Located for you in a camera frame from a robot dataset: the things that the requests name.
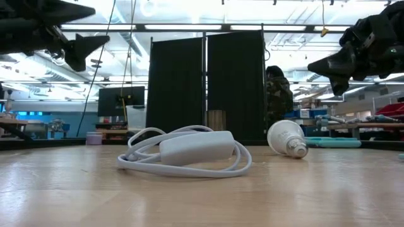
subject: computer screen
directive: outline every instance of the computer screen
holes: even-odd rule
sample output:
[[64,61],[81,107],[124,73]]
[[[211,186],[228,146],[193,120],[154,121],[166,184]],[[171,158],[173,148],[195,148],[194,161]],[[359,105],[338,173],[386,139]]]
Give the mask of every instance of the computer screen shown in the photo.
[[[134,86],[123,88],[122,96],[125,105],[145,105],[145,87]],[[123,116],[124,110],[121,98],[121,88],[103,88],[98,95],[98,116]]]

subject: coiled cable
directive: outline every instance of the coiled cable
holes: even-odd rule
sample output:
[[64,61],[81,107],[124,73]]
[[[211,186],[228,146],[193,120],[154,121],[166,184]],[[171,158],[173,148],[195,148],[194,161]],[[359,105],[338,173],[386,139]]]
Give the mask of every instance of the coiled cable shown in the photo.
[[[252,158],[247,150],[241,143],[235,142],[235,161],[232,166],[225,168],[223,170],[202,170],[198,168],[190,168],[183,166],[170,166],[163,164],[155,164],[154,162],[160,161],[160,153],[157,154],[148,154],[147,152],[154,145],[167,140],[180,136],[197,134],[197,133],[206,133],[196,131],[195,129],[202,129],[207,132],[213,132],[212,129],[202,126],[202,125],[192,125],[180,128],[178,130],[172,131],[166,134],[164,131],[157,128],[147,128],[143,129],[133,137],[131,137],[128,141],[128,151],[126,154],[122,154],[117,158],[117,164],[119,168],[127,168],[130,170],[137,170],[141,172],[153,173],[157,175],[166,175],[172,177],[208,177],[208,178],[226,178],[226,177],[237,177],[240,175],[244,175],[247,173],[248,169],[252,165]],[[132,142],[142,136],[146,132],[158,132],[161,135],[155,136],[149,139],[145,139],[144,141],[139,142],[132,146]],[[236,170],[237,165],[241,161],[241,156],[247,158],[247,165],[241,169]]]

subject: workbench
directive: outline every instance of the workbench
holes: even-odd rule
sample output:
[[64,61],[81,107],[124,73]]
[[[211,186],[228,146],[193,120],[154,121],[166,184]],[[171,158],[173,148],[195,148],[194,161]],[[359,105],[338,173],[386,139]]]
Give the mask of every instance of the workbench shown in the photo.
[[357,138],[360,140],[360,132],[361,128],[383,128],[385,130],[398,131],[400,129],[404,129],[404,123],[353,123],[353,124],[333,124],[327,126],[327,129],[330,130],[330,134],[332,135],[332,131],[338,129],[348,129],[352,133],[353,138]]
[[0,226],[403,226],[399,152],[310,149],[294,160],[247,148],[249,173],[225,179],[118,170],[126,146],[2,151]]
[[7,119],[0,117],[0,129],[4,129],[11,134],[24,140],[32,140],[31,137],[24,134],[24,128],[28,124],[27,120]]

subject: robotic arm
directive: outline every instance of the robotic arm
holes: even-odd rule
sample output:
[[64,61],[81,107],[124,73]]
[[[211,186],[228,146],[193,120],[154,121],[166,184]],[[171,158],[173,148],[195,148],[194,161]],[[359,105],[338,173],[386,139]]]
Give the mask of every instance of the robotic arm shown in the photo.
[[359,19],[345,30],[340,45],[336,54],[308,65],[309,71],[330,79],[334,95],[348,90],[351,77],[363,81],[367,76],[384,79],[404,72],[404,2]]

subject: blue bin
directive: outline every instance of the blue bin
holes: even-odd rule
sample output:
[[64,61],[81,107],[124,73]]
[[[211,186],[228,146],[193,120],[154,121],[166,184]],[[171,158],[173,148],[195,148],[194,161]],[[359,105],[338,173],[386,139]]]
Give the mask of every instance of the blue bin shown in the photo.
[[310,118],[315,118],[317,115],[326,115],[327,110],[310,110]]
[[295,117],[294,111],[285,114],[285,118],[294,118],[294,117]]

